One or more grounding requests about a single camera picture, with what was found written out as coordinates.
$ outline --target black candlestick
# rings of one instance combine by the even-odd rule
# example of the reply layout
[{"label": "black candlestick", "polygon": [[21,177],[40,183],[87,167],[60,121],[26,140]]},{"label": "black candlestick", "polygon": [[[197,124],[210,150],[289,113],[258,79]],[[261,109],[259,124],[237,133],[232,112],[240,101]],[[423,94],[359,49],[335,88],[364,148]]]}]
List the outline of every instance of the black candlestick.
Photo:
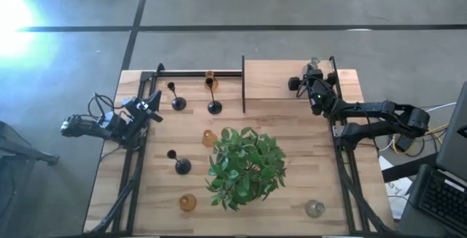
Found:
[{"label": "black candlestick", "polygon": [[169,150],[167,152],[167,157],[177,161],[176,164],[175,164],[175,171],[178,174],[184,175],[184,174],[187,174],[188,172],[190,172],[191,162],[186,158],[182,158],[180,160],[177,159],[177,152],[175,152],[175,150]]},{"label": "black candlestick", "polygon": [[212,101],[207,105],[207,110],[213,115],[219,114],[222,111],[222,104],[219,101],[214,100],[214,94],[212,92],[214,80],[211,77],[206,78],[206,85],[209,87],[212,97]]},{"label": "black candlestick", "polygon": [[175,84],[173,82],[169,82],[169,84],[167,84],[167,88],[174,92],[175,99],[172,100],[172,107],[174,110],[183,110],[187,106],[187,101],[184,98],[178,97],[176,95]]}]

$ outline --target potted plant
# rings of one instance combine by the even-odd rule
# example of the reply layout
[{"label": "potted plant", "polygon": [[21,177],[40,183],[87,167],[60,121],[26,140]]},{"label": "potted plant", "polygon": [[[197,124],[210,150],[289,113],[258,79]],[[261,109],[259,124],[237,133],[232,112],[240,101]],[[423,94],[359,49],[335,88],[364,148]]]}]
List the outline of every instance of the potted plant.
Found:
[{"label": "potted plant", "polygon": [[284,152],[277,146],[276,138],[258,135],[246,127],[239,132],[224,128],[221,140],[215,141],[215,162],[209,156],[211,167],[208,175],[215,176],[207,189],[215,195],[211,205],[221,204],[237,211],[238,205],[259,199],[263,201],[279,187],[285,187]]}]

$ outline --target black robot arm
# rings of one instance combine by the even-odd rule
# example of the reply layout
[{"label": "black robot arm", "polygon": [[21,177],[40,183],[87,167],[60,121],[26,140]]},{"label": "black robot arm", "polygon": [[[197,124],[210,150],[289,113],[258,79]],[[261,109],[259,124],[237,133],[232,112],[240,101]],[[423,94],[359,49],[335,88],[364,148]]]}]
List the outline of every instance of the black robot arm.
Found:
[{"label": "black robot arm", "polygon": [[374,103],[347,103],[340,99],[332,86],[335,78],[330,75],[323,80],[321,70],[308,65],[304,78],[297,77],[289,80],[289,89],[306,89],[313,114],[321,115],[330,120],[344,120],[345,118],[379,118],[378,122],[360,125],[348,123],[337,134],[336,143],[346,150],[354,150],[363,138],[401,134],[410,138],[421,137],[428,130],[430,115],[412,105],[396,104],[392,101]]},{"label": "black robot arm", "polygon": [[[94,117],[91,113],[89,115],[71,115],[65,118],[61,127],[61,134],[65,137],[80,137],[82,135],[99,137],[115,141],[123,147],[131,147],[135,139],[146,133],[149,119],[156,122],[162,121],[162,117],[155,113],[155,111],[159,110],[160,101],[160,91],[147,99],[137,97],[124,99],[121,108],[125,107],[129,112],[129,114],[124,112],[128,116],[128,121],[121,118],[121,114],[115,114],[113,106],[111,106],[111,111],[102,112],[100,118]],[[96,119],[84,119],[85,116]]]}]

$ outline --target concrete floor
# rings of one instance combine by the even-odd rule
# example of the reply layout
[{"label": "concrete floor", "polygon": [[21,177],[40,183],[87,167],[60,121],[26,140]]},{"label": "concrete floor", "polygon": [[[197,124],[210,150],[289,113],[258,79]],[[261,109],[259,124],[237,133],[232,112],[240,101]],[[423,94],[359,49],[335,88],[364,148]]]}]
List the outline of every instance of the concrete floor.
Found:
[{"label": "concrete floor", "polygon": [[[4,26],[130,26],[139,0],[8,0]],[[142,25],[467,23],[467,0],[147,0]],[[129,32],[0,34],[0,120],[60,156],[36,163],[6,237],[81,232],[102,140],[65,138],[67,115],[93,92],[113,97]],[[467,31],[139,33],[130,69],[239,69],[240,57],[336,56],[358,70],[366,101],[418,106],[455,101],[467,80]],[[433,112],[446,123],[451,109]],[[383,154],[393,163],[407,157]]]}]

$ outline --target wooden table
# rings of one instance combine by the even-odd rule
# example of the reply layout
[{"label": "wooden table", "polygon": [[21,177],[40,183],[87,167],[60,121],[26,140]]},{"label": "wooden table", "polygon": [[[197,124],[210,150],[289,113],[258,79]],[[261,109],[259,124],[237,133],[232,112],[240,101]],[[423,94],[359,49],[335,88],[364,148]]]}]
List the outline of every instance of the wooden table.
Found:
[{"label": "wooden table", "polygon": [[[156,89],[162,90],[162,123],[152,123],[149,131],[142,181],[136,209],[134,234],[141,235],[318,235],[348,234],[337,173],[336,158],[328,121],[314,116],[307,99],[296,99],[287,89],[289,77],[301,76],[307,61],[245,61],[246,113],[242,112],[242,79],[219,78],[215,98],[223,104],[219,115],[207,112],[210,92],[202,77],[159,77]],[[328,62],[320,65],[324,69]],[[357,72],[340,69],[341,89],[346,101],[363,101]],[[141,71],[124,71],[116,102],[136,95]],[[175,82],[177,95],[187,100],[181,112],[171,108],[173,95],[166,88]],[[225,212],[210,205],[212,195],[205,188],[212,149],[201,143],[203,131],[220,136],[224,127],[238,130],[246,126],[277,138],[285,151],[286,188],[275,190],[264,202],[241,206],[239,212]],[[103,154],[116,144],[106,142]],[[178,175],[174,162],[166,157],[174,149],[179,157],[191,160],[188,175]],[[373,147],[355,151],[364,196],[383,221],[393,226],[385,185]],[[90,201],[85,230],[92,229],[117,197],[124,152],[107,156],[100,164]],[[178,198],[192,193],[197,207],[183,212]],[[318,219],[306,216],[304,204],[322,201],[326,212]],[[358,222],[356,205],[353,203]],[[125,216],[122,228],[125,227]]]}]

